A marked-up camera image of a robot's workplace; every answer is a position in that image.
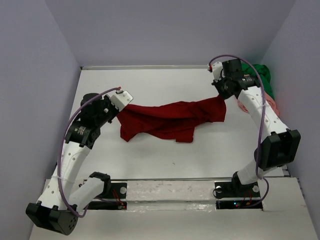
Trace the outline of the dark red t shirt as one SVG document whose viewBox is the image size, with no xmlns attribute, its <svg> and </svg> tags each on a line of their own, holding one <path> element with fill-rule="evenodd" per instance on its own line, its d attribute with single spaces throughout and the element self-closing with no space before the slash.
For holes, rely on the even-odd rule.
<svg viewBox="0 0 320 240">
<path fill-rule="evenodd" d="M 117 115 L 120 137 L 129 142 L 138 134 L 149 134 L 177 143 L 192 143 L 195 128 L 225 121 L 227 106 L 221 96 L 200 101 L 179 101 L 162 106 L 129 104 Z"/>
</svg>

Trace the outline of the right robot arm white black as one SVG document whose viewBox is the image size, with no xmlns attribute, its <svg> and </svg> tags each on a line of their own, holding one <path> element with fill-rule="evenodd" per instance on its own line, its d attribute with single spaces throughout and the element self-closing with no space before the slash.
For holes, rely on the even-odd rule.
<svg viewBox="0 0 320 240">
<path fill-rule="evenodd" d="M 235 172 L 231 181 L 214 188 L 213 195 L 217 199 L 245 196 L 259 180 L 265 180 L 267 173 L 291 163 L 301 140 L 299 131 L 283 123 L 268 103 L 258 71 L 250 64 L 254 75 L 245 75 L 243 62 L 232 56 L 227 61 L 213 58 L 208 63 L 208 71 L 213 75 L 212 85 L 219 96 L 224 100 L 235 97 L 240 101 L 258 128 L 258 144 L 253 159 Z"/>
</svg>

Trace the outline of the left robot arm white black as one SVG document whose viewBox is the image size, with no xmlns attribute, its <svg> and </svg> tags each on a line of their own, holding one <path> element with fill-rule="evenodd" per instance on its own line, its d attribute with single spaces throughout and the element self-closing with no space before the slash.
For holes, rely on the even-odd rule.
<svg viewBox="0 0 320 240">
<path fill-rule="evenodd" d="M 116 88 L 112 96 L 106 91 L 83 96 L 80 108 L 68 121 L 56 168 L 46 188 L 35 203 L 26 207 L 25 213 L 34 225 L 68 236 L 78 220 L 86 215 L 90 202 L 110 194 L 111 177 L 96 171 L 77 190 L 73 187 L 102 126 L 111 123 L 132 99 L 120 88 Z"/>
</svg>

